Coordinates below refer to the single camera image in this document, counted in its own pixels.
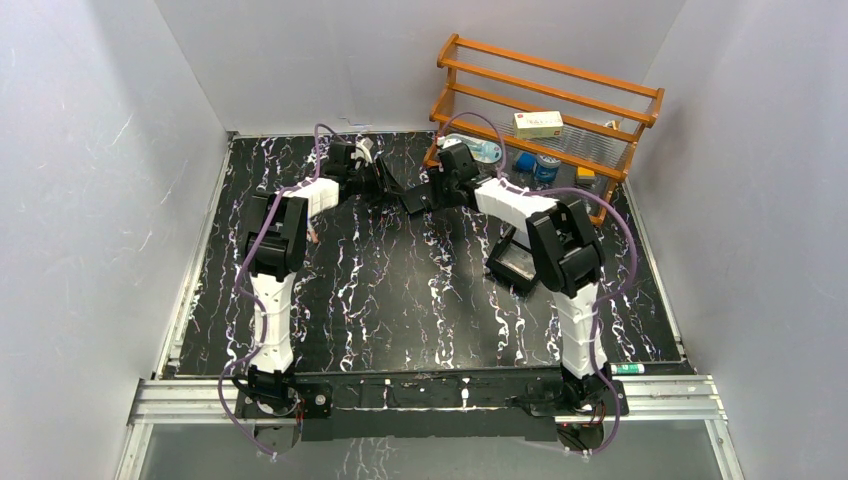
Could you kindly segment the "blue round container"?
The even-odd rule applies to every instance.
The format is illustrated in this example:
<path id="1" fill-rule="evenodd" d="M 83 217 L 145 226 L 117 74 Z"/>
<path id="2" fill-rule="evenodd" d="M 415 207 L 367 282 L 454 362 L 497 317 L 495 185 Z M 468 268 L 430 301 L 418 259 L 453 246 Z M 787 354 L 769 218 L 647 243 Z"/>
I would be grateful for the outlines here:
<path id="1" fill-rule="evenodd" d="M 534 178 L 537 182 L 551 184 L 555 181 L 562 162 L 554 157 L 537 155 Z"/>

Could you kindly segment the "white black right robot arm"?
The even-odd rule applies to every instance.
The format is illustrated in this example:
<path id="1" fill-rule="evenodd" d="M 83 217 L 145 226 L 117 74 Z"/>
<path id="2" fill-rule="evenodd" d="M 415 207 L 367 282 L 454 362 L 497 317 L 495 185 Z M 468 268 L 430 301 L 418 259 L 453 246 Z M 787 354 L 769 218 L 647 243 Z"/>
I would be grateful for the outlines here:
<path id="1" fill-rule="evenodd" d="M 605 253 L 583 203 L 567 204 L 482 173 L 462 142 L 443 141 L 437 156 L 438 166 L 428 171 L 428 205 L 467 207 L 513 227 L 525 237 L 535 272 L 554 300 L 563 385 L 552 399 L 529 398 L 521 406 L 590 413 L 611 382 L 597 313 Z"/>

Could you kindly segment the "white blue packaged item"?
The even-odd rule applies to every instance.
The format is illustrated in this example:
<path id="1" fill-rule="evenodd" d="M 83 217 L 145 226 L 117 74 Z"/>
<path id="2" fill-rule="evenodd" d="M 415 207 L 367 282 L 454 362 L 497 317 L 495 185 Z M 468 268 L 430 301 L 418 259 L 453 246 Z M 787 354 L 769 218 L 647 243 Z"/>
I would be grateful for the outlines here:
<path id="1" fill-rule="evenodd" d="M 503 156 L 502 148 L 495 142 L 479 139 L 460 133 L 450 133 L 455 135 L 462 144 L 466 145 L 475 161 L 483 164 L 495 164 L 501 161 Z"/>

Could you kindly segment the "black tray with cards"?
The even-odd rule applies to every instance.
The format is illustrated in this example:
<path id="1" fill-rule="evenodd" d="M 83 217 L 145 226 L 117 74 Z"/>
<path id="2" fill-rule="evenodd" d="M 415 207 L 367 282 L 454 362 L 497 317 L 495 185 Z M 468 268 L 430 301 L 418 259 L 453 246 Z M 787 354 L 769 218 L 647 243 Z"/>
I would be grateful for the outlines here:
<path id="1" fill-rule="evenodd" d="M 494 244 L 485 262 L 487 274 L 519 295 L 529 295 L 538 283 L 529 249 L 515 240 L 517 229 L 507 228 Z"/>

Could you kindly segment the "black leather card holder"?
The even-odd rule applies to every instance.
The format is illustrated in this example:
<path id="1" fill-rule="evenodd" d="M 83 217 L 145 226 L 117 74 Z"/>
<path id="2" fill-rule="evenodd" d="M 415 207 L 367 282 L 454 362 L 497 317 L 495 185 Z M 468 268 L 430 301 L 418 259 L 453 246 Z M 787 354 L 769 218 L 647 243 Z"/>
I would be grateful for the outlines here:
<path id="1" fill-rule="evenodd" d="M 411 217 L 433 212 L 433 185 L 427 182 L 410 188 L 400 195 L 400 201 Z"/>

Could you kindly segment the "green white marker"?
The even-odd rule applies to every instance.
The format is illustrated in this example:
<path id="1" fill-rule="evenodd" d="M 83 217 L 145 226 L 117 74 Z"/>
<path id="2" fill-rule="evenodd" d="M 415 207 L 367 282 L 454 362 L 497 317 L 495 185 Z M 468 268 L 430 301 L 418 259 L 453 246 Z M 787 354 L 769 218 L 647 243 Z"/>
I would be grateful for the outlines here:
<path id="1" fill-rule="evenodd" d="M 616 376 L 643 375 L 647 367 L 642 363 L 615 363 L 610 365 L 610 372 Z"/>

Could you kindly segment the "orange wooden shelf rack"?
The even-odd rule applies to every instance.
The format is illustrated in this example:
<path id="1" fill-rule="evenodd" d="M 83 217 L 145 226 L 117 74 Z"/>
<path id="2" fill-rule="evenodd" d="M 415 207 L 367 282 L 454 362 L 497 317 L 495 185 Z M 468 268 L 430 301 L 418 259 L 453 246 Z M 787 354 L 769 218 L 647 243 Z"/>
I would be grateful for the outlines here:
<path id="1" fill-rule="evenodd" d="M 564 181 L 610 199 L 642 134 L 660 117 L 665 91 L 457 33 L 440 48 L 446 73 L 429 118 L 517 153 L 563 165 Z"/>

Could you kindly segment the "aluminium frame rail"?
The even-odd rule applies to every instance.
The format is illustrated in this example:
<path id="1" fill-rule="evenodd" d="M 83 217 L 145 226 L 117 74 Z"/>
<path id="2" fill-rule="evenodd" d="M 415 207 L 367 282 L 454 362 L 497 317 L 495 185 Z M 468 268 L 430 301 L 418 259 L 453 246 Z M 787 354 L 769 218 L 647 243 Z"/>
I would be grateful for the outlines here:
<path id="1" fill-rule="evenodd" d="M 231 382 L 214 380 L 148 380 L 139 386 L 131 424 L 226 424 L 234 414 L 247 424 L 275 425 L 306 419 L 337 418 L 355 413 L 471 413 L 514 408 L 520 413 L 549 416 L 559 422 L 604 419 L 616 413 L 624 421 L 724 420 L 727 415 L 713 379 L 701 375 L 625 376 L 578 410 L 536 406 L 521 401 L 550 400 L 562 383 L 541 374 L 518 376 L 423 373 L 411 376 L 312 377 L 295 386 L 301 402 L 288 416 L 259 410 Z"/>

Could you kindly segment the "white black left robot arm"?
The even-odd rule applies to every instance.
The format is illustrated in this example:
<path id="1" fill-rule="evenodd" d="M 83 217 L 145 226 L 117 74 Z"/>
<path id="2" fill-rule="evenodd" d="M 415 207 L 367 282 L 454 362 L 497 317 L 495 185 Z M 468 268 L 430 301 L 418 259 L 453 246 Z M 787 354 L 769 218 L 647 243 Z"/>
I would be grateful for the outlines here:
<path id="1" fill-rule="evenodd" d="M 274 416 L 292 414 L 301 399 L 294 382 L 292 291 L 302 268 L 314 216 L 352 196 L 382 199 L 397 183 L 365 138 L 333 141 L 319 176 L 278 192 L 257 192 L 250 204 L 240 292 L 254 304 L 253 348 L 232 382 L 246 400 Z"/>

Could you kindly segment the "small blue cube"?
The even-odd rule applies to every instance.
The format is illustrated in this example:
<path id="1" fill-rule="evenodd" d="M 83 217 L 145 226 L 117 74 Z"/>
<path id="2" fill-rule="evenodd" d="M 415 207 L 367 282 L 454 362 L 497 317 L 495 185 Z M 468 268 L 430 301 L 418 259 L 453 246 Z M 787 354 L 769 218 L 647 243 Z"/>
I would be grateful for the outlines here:
<path id="1" fill-rule="evenodd" d="M 532 173 L 535 169 L 537 157 L 529 152 L 521 152 L 513 165 L 513 169 L 517 172 Z"/>

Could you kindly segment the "white cardboard box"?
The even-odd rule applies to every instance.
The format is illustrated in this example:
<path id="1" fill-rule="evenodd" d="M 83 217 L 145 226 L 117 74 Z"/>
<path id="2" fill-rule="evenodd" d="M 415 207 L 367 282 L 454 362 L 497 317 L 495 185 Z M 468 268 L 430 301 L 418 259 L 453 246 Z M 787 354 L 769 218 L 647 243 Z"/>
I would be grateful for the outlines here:
<path id="1" fill-rule="evenodd" d="M 513 116 L 513 136 L 518 139 L 558 137 L 563 128 L 559 111 L 518 112 Z"/>

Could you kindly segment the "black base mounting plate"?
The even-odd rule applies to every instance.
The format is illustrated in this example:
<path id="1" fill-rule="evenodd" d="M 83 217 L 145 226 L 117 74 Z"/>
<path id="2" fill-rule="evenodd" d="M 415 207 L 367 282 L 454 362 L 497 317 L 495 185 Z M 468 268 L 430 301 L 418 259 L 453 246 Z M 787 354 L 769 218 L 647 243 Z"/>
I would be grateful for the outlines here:
<path id="1" fill-rule="evenodd" d="M 229 380 L 235 415 L 308 442 L 349 438 L 519 437 L 601 445 L 630 408 L 621 382 L 561 366 L 261 373 Z"/>

